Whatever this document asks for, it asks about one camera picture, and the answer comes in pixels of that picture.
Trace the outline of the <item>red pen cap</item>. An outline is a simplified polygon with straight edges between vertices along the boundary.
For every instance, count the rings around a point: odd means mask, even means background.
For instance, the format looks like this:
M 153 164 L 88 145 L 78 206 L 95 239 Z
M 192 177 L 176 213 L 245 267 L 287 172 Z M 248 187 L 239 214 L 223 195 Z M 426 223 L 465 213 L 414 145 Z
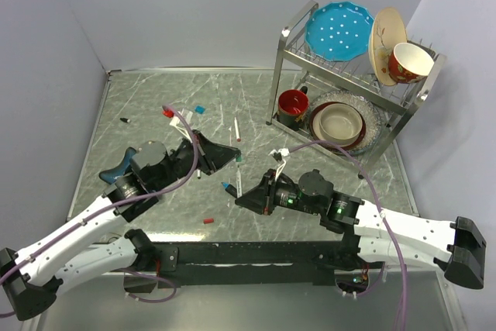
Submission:
M 213 223 L 215 220 L 213 218 L 207 218 L 207 219 L 203 219 L 203 223 L 206 225 L 206 224 L 211 224 Z

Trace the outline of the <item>white green marker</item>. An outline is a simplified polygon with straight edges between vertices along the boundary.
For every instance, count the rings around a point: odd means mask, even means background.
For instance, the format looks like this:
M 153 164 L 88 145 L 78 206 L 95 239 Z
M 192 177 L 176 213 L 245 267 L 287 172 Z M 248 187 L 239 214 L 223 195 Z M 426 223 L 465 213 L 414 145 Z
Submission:
M 239 198 L 243 195 L 243 183 L 241 168 L 239 165 L 236 166 L 236 197 Z

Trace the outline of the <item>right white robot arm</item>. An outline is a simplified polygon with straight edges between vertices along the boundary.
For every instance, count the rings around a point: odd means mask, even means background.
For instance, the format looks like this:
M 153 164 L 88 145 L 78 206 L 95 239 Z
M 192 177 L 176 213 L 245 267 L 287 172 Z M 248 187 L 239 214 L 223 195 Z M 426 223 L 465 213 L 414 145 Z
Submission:
M 472 219 L 438 221 L 378 208 L 336 191 L 318 170 L 292 181 L 270 169 L 257 186 L 237 195 L 235 203 L 258 215 L 271 215 L 281 207 L 318 216 L 320 226 L 342 237 L 342 246 L 330 256 L 341 270 L 377 262 L 432 267 L 460 287 L 484 286 L 487 242 Z

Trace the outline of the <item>white red acrylic marker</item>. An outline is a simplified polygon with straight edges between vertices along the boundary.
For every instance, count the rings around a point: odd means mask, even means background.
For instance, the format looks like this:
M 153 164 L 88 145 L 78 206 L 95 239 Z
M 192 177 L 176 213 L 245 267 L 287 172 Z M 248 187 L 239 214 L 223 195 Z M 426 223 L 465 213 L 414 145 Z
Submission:
M 239 122 L 236 117 L 234 117 L 234 129 L 235 129 L 235 138 L 236 142 L 241 142 L 241 136 L 240 136 L 240 131 L 239 131 Z

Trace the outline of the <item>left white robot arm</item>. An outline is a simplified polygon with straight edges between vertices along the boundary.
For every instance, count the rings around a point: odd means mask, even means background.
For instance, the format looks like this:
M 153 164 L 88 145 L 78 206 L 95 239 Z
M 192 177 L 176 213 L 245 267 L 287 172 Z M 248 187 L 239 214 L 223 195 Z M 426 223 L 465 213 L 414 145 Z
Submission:
M 95 250 L 89 246 L 132 222 L 182 186 L 196 171 L 214 174 L 239 157 L 235 147 L 213 143 L 198 130 L 167 151 L 158 141 L 128 148 L 120 164 L 100 173 L 108 187 L 83 212 L 22 248 L 1 251 L 1 287 L 20 321 L 46 311 L 58 296 L 108 271 L 147 269 L 157 250 L 141 229 Z

